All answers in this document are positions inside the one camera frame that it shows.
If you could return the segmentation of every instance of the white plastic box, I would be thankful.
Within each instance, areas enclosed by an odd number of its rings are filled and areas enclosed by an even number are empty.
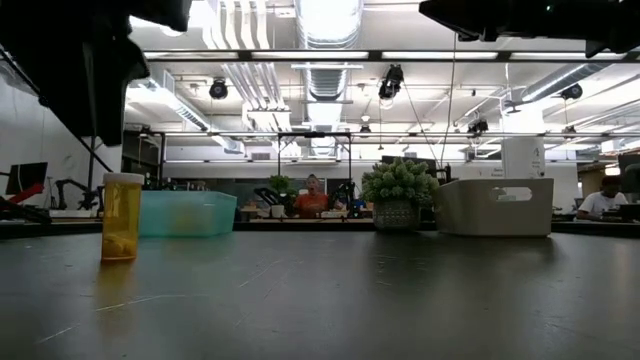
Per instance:
[[[528,200],[510,195],[523,188],[530,190]],[[436,224],[461,236],[546,237],[552,205],[553,179],[458,180],[436,192]]]

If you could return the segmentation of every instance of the workbench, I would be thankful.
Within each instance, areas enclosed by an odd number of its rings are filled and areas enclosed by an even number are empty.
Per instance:
[[[0,242],[0,359],[639,359],[640,242],[236,232]]]

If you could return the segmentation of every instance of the person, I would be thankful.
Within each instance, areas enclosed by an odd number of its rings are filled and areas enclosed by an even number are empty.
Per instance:
[[[293,207],[303,219],[313,219],[316,214],[329,210],[329,197],[320,192],[320,181],[311,174],[307,178],[307,194],[298,195]]]
[[[620,178],[617,176],[605,176],[602,179],[600,191],[590,194],[584,199],[578,209],[576,219],[617,222],[620,219],[605,217],[603,213],[626,203],[627,199],[620,192]]]

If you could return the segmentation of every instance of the white ceiling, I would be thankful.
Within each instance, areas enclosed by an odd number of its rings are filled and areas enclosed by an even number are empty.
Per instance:
[[[394,0],[366,0],[362,19],[362,28],[358,48],[388,49],[388,50],[452,50],[454,34],[445,27],[422,16],[417,11],[418,1],[406,5],[408,1]],[[296,24],[293,18],[283,18],[275,15],[277,12],[292,9],[292,1],[272,0],[268,2],[273,11],[268,16],[269,40],[273,48],[297,48]],[[169,37],[157,27],[137,27],[132,39],[143,50],[166,49],[205,49],[201,40],[201,29],[194,27],[178,37]],[[459,50],[572,50],[581,51],[582,41],[557,40],[523,40],[500,39],[496,43],[457,43]],[[187,99],[203,114],[211,117],[217,124],[222,124],[225,130],[241,130],[239,115],[242,113],[242,100],[233,86],[229,88],[229,96],[225,100],[212,100],[208,95],[213,77],[225,76],[219,63],[153,63],[152,66],[169,71],[175,76],[177,92]],[[407,88],[403,89],[395,98],[394,106],[390,110],[379,110],[377,101],[378,82],[388,69],[387,63],[366,63],[363,69],[351,71],[347,100],[353,101],[343,107],[342,118],[353,124],[357,129],[361,124],[361,116],[369,115],[370,123],[379,123],[382,115],[383,131],[409,131],[414,128],[414,115],[408,94],[411,95],[416,113],[423,122],[433,122],[432,131],[444,131],[448,119],[455,120],[463,116],[468,110],[478,105],[496,89],[530,85],[562,64],[531,64],[518,63],[508,66],[509,84],[507,84],[505,64],[456,64],[453,79],[453,96],[451,116],[449,117],[449,101],[444,101],[436,107],[438,100],[447,95],[447,87],[451,86],[451,76],[454,65],[450,63],[403,63]],[[285,98],[291,108],[292,124],[299,124],[305,116],[305,105],[301,73],[291,69],[290,64],[275,64],[277,77]],[[544,100],[545,114],[553,114],[545,118],[549,128],[558,130],[567,122],[602,113],[612,107],[620,105],[638,97],[640,83],[632,82],[614,91],[593,98],[590,95],[609,88],[617,83],[629,79],[640,73],[637,65],[614,65],[601,73],[582,81],[583,98],[573,104],[569,101],[565,114],[564,103],[560,99]],[[472,96],[471,89],[477,89],[476,96]],[[606,125],[628,123],[635,121],[634,116],[624,119],[613,119],[609,123],[598,125],[599,128],[589,130],[606,130]],[[150,124],[153,129],[160,131],[193,131],[190,125],[183,124],[181,118],[164,104],[152,102],[130,103],[127,106],[126,121]],[[379,127],[372,126],[373,131]]]

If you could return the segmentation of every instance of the ceiling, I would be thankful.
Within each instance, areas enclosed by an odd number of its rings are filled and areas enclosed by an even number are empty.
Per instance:
[[[499,39],[496,43],[455,43],[454,34],[445,27],[422,16],[417,11],[418,1],[366,0],[362,18],[358,49],[384,50],[518,50],[518,51],[582,51],[582,41],[548,39]],[[156,26],[135,26],[131,38],[143,50],[206,49],[202,41],[202,28],[196,18],[201,1],[194,1],[190,30],[170,37]],[[271,0],[267,2],[267,33],[274,49],[298,48],[296,19],[290,17],[293,2]],[[214,77],[226,77],[221,63],[216,62],[154,62],[156,70],[166,70],[175,77],[176,93],[215,122],[222,130],[244,131],[242,98],[228,82],[229,95],[224,100],[213,100],[208,94]],[[561,68],[558,63],[402,63],[406,86],[394,99],[389,110],[379,107],[377,90],[389,63],[364,63],[362,69],[351,70],[348,90],[342,109],[342,128],[358,131],[362,116],[370,117],[374,132],[419,131],[421,121],[430,131],[445,131],[447,124],[455,123],[470,109],[480,104],[496,90],[531,85]],[[306,116],[304,81],[301,71],[293,70],[290,63],[275,63],[275,71],[285,103],[291,109],[291,124],[301,124]],[[605,91],[640,73],[633,64],[616,64],[580,82],[584,95],[580,100],[569,100],[567,110],[559,98],[542,100],[538,106],[544,110],[547,130],[559,131],[572,121],[608,111],[622,103],[640,97],[640,82],[629,81],[611,91]],[[166,104],[158,101],[139,101],[129,98],[126,122],[144,123],[158,131],[194,131]],[[490,118],[492,131],[500,131],[498,116]],[[636,114],[612,118],[582,129],[589,132],[606,131],[616,126],[633,123]]]

